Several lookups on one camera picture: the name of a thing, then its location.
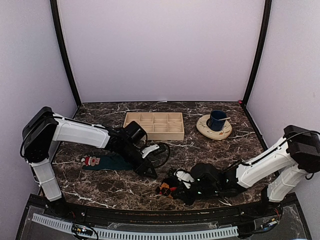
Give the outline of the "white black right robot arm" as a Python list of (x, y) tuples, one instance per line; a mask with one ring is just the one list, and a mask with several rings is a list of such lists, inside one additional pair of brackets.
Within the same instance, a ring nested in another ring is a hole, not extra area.
[(187, 205), (198, 199), (235, 197), (281, 171), (265, 188), (265, 198), (255, 205), (255, 213), (266, 217), (303, 178), (319, 170), (320, 133), (288, 125), (272, 147), (246, 162), (239, 161), (223, 171), (210, 163), (197, 163), (189, 172), (176, 170), (178, 186), (171, 196)]

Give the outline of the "black red yellow argyle sock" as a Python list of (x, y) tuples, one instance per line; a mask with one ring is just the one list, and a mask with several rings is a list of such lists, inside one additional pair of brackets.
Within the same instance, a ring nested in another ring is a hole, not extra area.
[(157, 195), (169, 197), (173, 199), (173, 193), (177, 189), (179, 181), (172, 177), (164, 178), (160, 184), (155, 189)]

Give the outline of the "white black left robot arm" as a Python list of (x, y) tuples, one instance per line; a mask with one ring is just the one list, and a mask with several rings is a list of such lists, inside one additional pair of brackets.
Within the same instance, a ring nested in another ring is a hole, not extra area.
[(125, 127), (112, 128), (69, 119), (45, 106), (23, 128), (19, 153), (33, 169), (46, 199), (52, 202), (51, 210), (58, 217), (67, 218), (71, 208), (62, 200), (63, 194), (49, 160), (52, 142), (71, 142), (114, 152), (139, 176), (156, 179), (156, 166), (148, 155), (160, 147), (155, 144), (138, 148), (138, 142), (145, 136), (146, 131), (136, 121)]

